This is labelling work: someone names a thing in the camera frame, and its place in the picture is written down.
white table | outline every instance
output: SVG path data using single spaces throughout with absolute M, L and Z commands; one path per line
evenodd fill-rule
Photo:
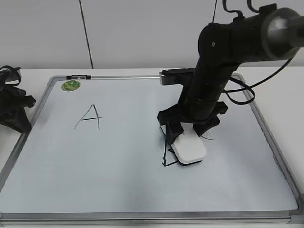
M 237 72 L 241 73 L 248 84 L 259 81 L 274 72 L 276 67 L 244 67 Z M 40 99 L 46 83 L 54 75 L 85 74 L 92 76 L 123 76 L 123 75 L 157 75 L 161 69 L 62 69 L 62 70 L 22 70 L 20 88 Z M 256 102 L 268 123 L 270 130 L 282 149 L 296 180 L 304 193 L 304 153 L 302 152 L 302 111 L 301 87 L 304 78 L 301 71 L 304 67 L 288 67 L 271 81 L 259 86 L 256 91 Z M 33 109 L 27 109 L 31 117 Z M 19 133 L 0 126 L 0 168 L 3 167 L 12 151 Z M 261 225 L 261 227 L 285 227 L 285 224 Z M 304 227 L 303 225 L 288 225 L 287 227 Z

whiteboard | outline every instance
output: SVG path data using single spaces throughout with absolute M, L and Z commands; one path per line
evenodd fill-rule
M 229 109 L 202 138 L 203 162 L 162 165 L 157 114 L 181 85 L 157 78 L 55 83 L 1 193 L 2 213 L 269 211 L 297 209 L 249 105 Z M 245 100 L 242 93 L 235 99 Z M 78 121 L 91 105 L 97 119 Z M 85 116 L 95 118 L 93 108 Z

black bracket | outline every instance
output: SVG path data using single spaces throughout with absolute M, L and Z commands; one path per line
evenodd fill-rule
M 161 84 L 164 86 L 174 84 L 185 86 L 190 81 L 193 73 L 194 68 L 163 70 L 160 72 Z M 166 141 L 171 145 L 184 131 L 181 123 L 193 124 L 196 134 L 201 137 L 207 130 L 219 125 L 220 121 L 217 115 L 225 114 L 227 110 L 228 107 L 224 102 L 217 102 L 207 119 L 196 121 L 183 116 L 179 105 L 176 104 L 166 110 L 160 111 L 157 119 L 161 126 L 166 125 Z
M 36 100 L 26 96 L 25 90 L 16 88 L 21 82 L 18 72 L 20 67 L 4 66 L 0 69 L 0 124 L 10 127 L 20 133 L 29 132 L 31 124 L 26 116 L 24 107 L 32 108 Z

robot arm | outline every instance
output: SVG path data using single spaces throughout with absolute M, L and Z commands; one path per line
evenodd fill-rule
M 158 114 L 167 142 L 183 133 L 181 123 L 193 123 L 199 136 L 219 124 L 217 115 L 228 109 L 219 96 L 241 63 L 290 59 L 303 46 L 304 17 L 276 4 L 250 18 L 239 14 L 230 24 L 208 24 L 199 36 L 195 69 L 161 73 L 162 85 L 183 85 L 178 103 Z

round sticker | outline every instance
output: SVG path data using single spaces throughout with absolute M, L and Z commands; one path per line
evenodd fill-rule
M 80 82 L 71 80 L 62 84 L 61 89 L 63 91 L 74 91 L 77 90 L 79 87 L 80 87 Z

